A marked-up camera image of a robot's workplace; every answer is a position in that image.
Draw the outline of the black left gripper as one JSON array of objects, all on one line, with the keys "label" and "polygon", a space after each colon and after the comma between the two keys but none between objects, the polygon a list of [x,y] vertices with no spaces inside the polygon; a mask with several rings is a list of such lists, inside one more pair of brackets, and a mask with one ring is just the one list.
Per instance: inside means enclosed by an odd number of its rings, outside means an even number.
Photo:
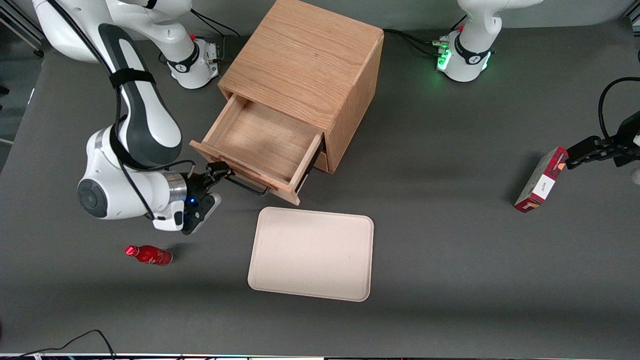
[{"label": "black left gripper", "polygon": [[623,120],[614,135],[614,142],[603,141],[598,136],[589,136],[567,148],[566,167],[573,170],[590,162],[614,159],[616,167],[639,161],[640,112],[637,111]]}]

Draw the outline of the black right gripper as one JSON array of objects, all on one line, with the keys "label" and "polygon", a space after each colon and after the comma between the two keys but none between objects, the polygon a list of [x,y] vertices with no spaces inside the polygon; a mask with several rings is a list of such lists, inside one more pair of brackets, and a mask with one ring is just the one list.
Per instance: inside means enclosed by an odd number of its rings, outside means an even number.
[{"label": "black right gripper", "polygon": [[234,175],[225,161],[208,162],[206,172],[212,174],[212,179],[206,174],[198,173],[185,176],[187,186],[185,214],[205,215],[211,208],[207,200],[210,196],[210,187],[214,187],[222,180]]}]

